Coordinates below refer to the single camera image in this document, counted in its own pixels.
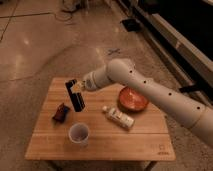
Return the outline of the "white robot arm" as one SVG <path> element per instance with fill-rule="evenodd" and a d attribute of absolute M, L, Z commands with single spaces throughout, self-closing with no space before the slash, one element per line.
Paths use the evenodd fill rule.
<path fill-rule="evenodd" d="M 86 91 L 100 90 L 115 83 L 142 94 L 213 148 L 213 109 L 143 76 L 131 59 L 113 59 L 82 78 L 82 87 Z"/>

